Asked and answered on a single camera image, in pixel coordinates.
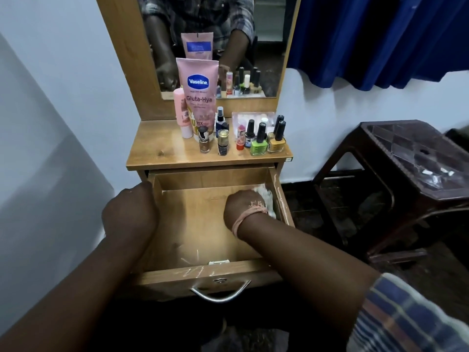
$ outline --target white bottle cap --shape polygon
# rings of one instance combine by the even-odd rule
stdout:
[[[192,125],[180,126],[180,128],[183,138],[191,138],[192,135],[194,135],[194,132],[192,132]]]
[[[251,77],[249,76],[249,74],[246,74],[246,75],[244,76],[244,87],[245,87],[245,88],[249,88],[249,82],[250,82],[250,80],[251,80]]]

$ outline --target open drawer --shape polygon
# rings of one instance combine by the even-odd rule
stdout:
[[[124,296],[168,300],[239,291],[280,280],[279,275],[223,222],[228,195],[265,184],[277,219],[293,226],[273,165],[236,165],[150,171],[161,221],[147,251],[123,287]],[[213,263],[229,260],[229,263]]]

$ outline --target metal handle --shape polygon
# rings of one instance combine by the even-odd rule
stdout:
[[[197,288],[191,288],[191,291],[193,291],[194,293],[196,293],[198,296],[200,296],[202,299],[205,299],[207,301],[210,301],[212,303],[226,303],[232,299],[234,299],[235,297],[237,297],[239,294],[241,294],[243,292],[244,289],[246,289],[246,287],[251,283],[250,280],[248,280],[247,282],[245,282],[243,284],[243,286],[241,288],[239,288],[237,291],[235,291],[233,294],[231,295],[228,295],[227,297],[222,297],[222,298],[216,298],[216,297],[210,297],[208,295],[205,295],[203,294],[201,291],[199,291]]]

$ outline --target pink bottle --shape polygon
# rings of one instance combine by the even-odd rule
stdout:
[[[173,91],[174,108],[176,110],[176,122],[181,128],[183,138],[192,137],[192,123],[187,111],[186,97],[182,88]]]

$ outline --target wooden tabletop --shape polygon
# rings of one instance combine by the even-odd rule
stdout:
[[[141,121],[127,159],[128,170],[172,169],[197,166],[277,163],[291,161],[293,154],[288,147],[280,153],[251,156],[248,149],[236,149],[231,131],[230,147],[226,156],[220,156],[217,141],[211,141],[208,153],[201,153],[194,138],[184,139],[176,120]]]

